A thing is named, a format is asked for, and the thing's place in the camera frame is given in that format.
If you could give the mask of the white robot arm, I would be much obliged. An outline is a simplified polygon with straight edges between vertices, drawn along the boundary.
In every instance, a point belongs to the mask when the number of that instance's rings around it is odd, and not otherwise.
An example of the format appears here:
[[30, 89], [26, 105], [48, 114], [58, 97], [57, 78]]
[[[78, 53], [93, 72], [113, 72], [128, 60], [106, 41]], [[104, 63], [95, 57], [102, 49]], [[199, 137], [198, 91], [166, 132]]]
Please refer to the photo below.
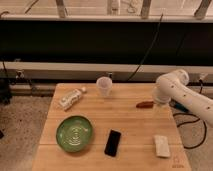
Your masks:
[[183, 69], [159, 76], [153, 89], [153, 101], [164, 105], [174, 99], [213, 127], [213, 100], [189, 89], [188, 83], [189, 75]]

